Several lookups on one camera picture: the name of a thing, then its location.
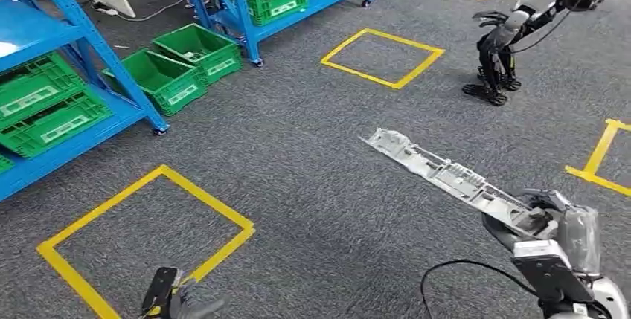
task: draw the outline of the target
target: robotic hand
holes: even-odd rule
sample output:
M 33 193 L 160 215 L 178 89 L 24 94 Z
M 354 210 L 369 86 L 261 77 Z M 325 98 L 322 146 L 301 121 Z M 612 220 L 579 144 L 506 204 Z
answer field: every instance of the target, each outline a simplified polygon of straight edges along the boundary
M 552 239 L 533 241 L 482 214 L 485 228 L 513 252 L 513 264 L 533 286 L 544 318 L 629 319 L 621 290 L 600 273 L 598 213 L 571 204 L 556 190 L 524 189 L 513 195 L 562 215 Z
M 483 85 L 466 85 L 466 94 L 481 98 L 494 106 L 504 105 L 508 98 L 502 90 L 517 91 L 522 84 L 515 73 L 515 56 L 512 45 L 534 33 L 562 10 L 579 12 L 594 10 L 603 0 L 519 0 L 513 12 L 506 15 L 496 11 L 480 12 L 474 19 L 483 21 L 480 26 L 494 26 L 478 42 L 480 63 L 478 78 Z
M 158 268 L 142 302 L 138 319 L 207 319 L 225 305 L 216 300 L 198 305 L 190 304 L 190 290 L 195 279 L 180 283 L 182 271 L 177 268 Z
M 363 141 L 481 211 L 485 228 L 513 252 L 513 264 L 534 288 L 545 318 L 630 319 L 621 290 L 600 274 L 595 210 L 572 204 L 556 190 L 505 193 L 396 131 L 377 129 Z

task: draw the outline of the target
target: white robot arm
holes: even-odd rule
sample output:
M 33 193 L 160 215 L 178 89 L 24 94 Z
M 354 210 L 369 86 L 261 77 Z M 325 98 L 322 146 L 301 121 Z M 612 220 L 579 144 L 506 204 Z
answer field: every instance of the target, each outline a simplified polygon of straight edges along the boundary
M 478 42 L 481 66 L 478 78 L 483 85 L 466 85 L 464 93 L 501 106 L 507 97 L 502 90 L 517 91 L 521 83 L 515 75 L 512 44 L 551 22 L 562 10 L 572 12 L 594 10 L 603 0 L 519 0 L 509 15 L 480 12 L 474 19 L 483 20 L 481 26 L 495 28 Z
M 572 204 L 556 190 L 506 193 L 396 131 L 377 129 L 362 140 L 481 211 L 485 228 L 513 252 L 513 264 L 534 288 L 545 318 L 630 319 L 621 290 L 600 273 L 596 210 Z

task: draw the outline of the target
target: electrical cable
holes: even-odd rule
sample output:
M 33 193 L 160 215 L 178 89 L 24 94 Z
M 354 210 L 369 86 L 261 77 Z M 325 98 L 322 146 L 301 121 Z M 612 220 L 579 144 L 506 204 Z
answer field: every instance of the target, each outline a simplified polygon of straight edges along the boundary
M 505 272 L 505 271 L 503 271 L 503 270 L 501 270 L 499 268 L 495 268 L 495 267 L 493 267 L 491 265 L 488 265 L 486 263 L 476 262 L 476 261 L 469 261 L 469 260 L 455 260 L 455 261 L 443 262 L 443 263 L 435 265 L 434 267 L 431 267 L 430 269 L 425 271 L 425 273 L 423 274 L 423 277 L 420 279 L 420 298 L 423 301 L 423 306 L 425 307 L 425 311 L 426 311 L 427 317 L 429 319 L 434 319 L 434 317 L 432 316 L 432 312 L 429 310 L 429 304 L 427 303 L 427 299 L 425 298 L 425 282 L 426 282 L 429 274 L 432 273 L 433 271 L 441 268 L 441 267 L 445 267 L 445 266 L 448 266 L 448 265 L 457 265 L 457 264 L 462 264 L 462 263 L 463 264 L 469 264 L 469 265 L 478 265 L 478 266 L 490 269 L 492 271 L 495 271 L 495 272 L 505 276 L 509 280 L 512 280 L 521 289 L 527 291 L 528 293 L 532 294 L 535 297 L 537 296 L 536 292 L 534 291 L 534 289 L 532 289 L 529 286 L 527 286 L 524 283 L 522 283 L 520 280 L 518 280 L 512 274 L 509 274 L 509 273 L 507 273 L 507 272 Z
M 568 12 L 563 16 L 563 18 L 561 18 L 561 20 L 559 20 L 558 23 L 556 23 L 544 36 L 542 36 L 539 40 L 537 40 L 534 44 L 529 45 L 523 49 L 519 49 L 519 50 L 515 50 L 515 51 L 511 51 L 510 53 L 506 53 L 506 52 L 501 52 L 500 54 L 518 54 L 518 53 L 522 53 L 526 50 L 530 50 L 532 48 L 534 48 L 535 46 L 537 46 L 539 43 L 541 43 L 543 40 L 545 40 L 545 38 L 547 38 L 548 36 L 550 36 L 550 34 L 552 34 L 570 15 L 570 13 L 574 12 L 576 10 L 576 8 L 578 7 L 578 5 L 582 2 L 583 0 L 577 0 L 577 2 L 574 4 L 574 6 L 572 6 L 572 8 L 568 8 Z
M 148 16 L 143 17 L 143 18 L 138 18 L 138 19 L 127 18 L 127 17 L 125 17 L 125 16 L 122 16 L 121 14 L 116 14 L 116 16 L 117 16 L 118 18 L 123 19 L 123 20 L 127 20 L 128 22 L 145 22 L 145 21 L 147 21 L 147 20 L 149 20 L 149 19 L 153 18 L 154 16 L 157 16 L 158 14 L 160 14 L 160 13 L 164 12 L 165 10 L 167 10 L 167 9 L 169 9 L 169 8 L 172 8 L 172 7 L 175 7 L 176 5 L 178 5 L 178 4 L 180 4 L 180 3 L 182 3 L 183 1 L 185 1 L 185 0 L 178 0 L 178 1 L 175 1 L 174 3 L 171 3 L 171 4 L 167 5 L 166 7 L 162 7 L 162 8 L 160 8 L 157 12 L 152 13 L 152 14 L 150 14 L 150 15 L 148 15 Z

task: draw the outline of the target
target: black cable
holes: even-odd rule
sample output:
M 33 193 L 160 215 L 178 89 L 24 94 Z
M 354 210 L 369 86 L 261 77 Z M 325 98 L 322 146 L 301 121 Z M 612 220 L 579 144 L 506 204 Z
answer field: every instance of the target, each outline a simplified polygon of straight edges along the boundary
M 445 266 L 448 266 L 448 265 L 457 265 L 457 264 L 461 264 L 461 263 L 465 263 L 465 264 L 469 264 L 469 265 L 479 265 L 481 267 L 484 267 L 484 268 L 490 269 L 492 271 L 495 271 L 495 272 L 505 276 L 509 280 L 512 280 L 521 289 L 523 289 L 523 290 L 527 291 L 528 293 L 532 294 L 533 296 L 537 297 L 536 292 L 534 291 L 534 289 L 532 289 L 529 286 L 527 286 L 524 283 L 522 283 L 515 276 L 513 276 L 512 274 L 509 274 L 507 272 L 504 272 L 503 270 L 501 270 L 499 268 L 495 268 L 495 267 L 493 267 L 491 265 L 487 265 L 486 263 L 476 262 L 476 261 L 469 261 L 469 260 L 455 260 L 455 261 L 443 262 L 443 263 L 435 265 L 434 267 L 431 267 L 430 269 L 425 271 L 425 274 L 423 274 L 423 277 L 420 279 L 420 298 L 421 298 L 421 300 L 423 300 L 423 306 L 425 307 L 425 311 L 427 312 L 427 316 L 429 317 L 429 319 L 434 319 L 434 317 L 432 317 L 432 312 L 430 312 L 429 304 L 427 303 L 427 299 L 425 298 L 425 281 L 427 280 L 427 277 L 429 276 L 430 273 L 432 273 L 433 271 L 435 271 L 435 270 L 437 270 L 437 269 L 439 269 L 441 267 L 445 267 Z
M 554 30 L 556 30 L 556 29 L 559 27 L 559 25 L 561 25 L 561 24 L 562 24 L 562 23 L 566 20 L 566 19 L 568 18 L 568 16 L 570 15 L 570 13 L 574 12 L 574 11 L 576 10 L 576 8 L 578 7 L 578 5 L 579 5 L 582 1 L 583 1 L 583 0 L 577 0 L 577 2 L 574 4 L 574 6 L 572 6 L 572 8 L 568 8 L 568 12 L 567 12 L 567 13 L 563 16 L 563 18 L 561 18 L 561 20 L 559 20 L 559 22 L 558 22 L 558 23 L 556 23 L 556 25 L 555 25 L 555 26 L 553 26 L 553 27 L 552 27 L 552 29 L 550 29 L 550 30 L 549 30 L 549 31 L 548 31 L 548 32 L 547 32 L 544 36 L 542 36 L 542 37 L 541 37 L 541 39 L 537 40 L 534 44 L 529 45 L 529 46 L 527 46 L 527 47 L 525 47 L 525 48 L 523 48 L 523 49 L 519 49 L 519 50 L 516 50 L 516 51 L 511 51 L 510 53 L 503 53 L 503 54 L 512 54 L 512 55 L 515 55 L 515 54 L 521 53 L 521 52 L 523 52 L 523 51 L 526 51 L 526 50 L 532 49 L 532 48 L 534 48 L 535 46 L 537 46 L 539 43 L 541 43 L 543 40 L 545 40 L 545 38 L 547 38 L 548 36 L 550 36 L 550 34 L 552 34 L 552 32 L 554 32 Z

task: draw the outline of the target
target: humanoid robot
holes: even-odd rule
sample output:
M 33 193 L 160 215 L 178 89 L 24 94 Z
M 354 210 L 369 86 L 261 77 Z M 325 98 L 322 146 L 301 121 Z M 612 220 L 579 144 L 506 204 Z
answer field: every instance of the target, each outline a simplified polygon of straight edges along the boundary
M 494 106 L 504 105 L 508 98 L 502 91 L 517 91 L 522 85 L 515 73 L 513 44 L 552 22 L 563 10 L 568 10 L 568 13 L 594 10 L 602 1 L 518 0 L 510 15 L 497 11 L 475 14 L 474 19 L 483 21 L 481 27 L 493 25 L 495 28 L 478 42 L 481 63 L 478 78 L 483 84 L 466 85 L 464 93 Z

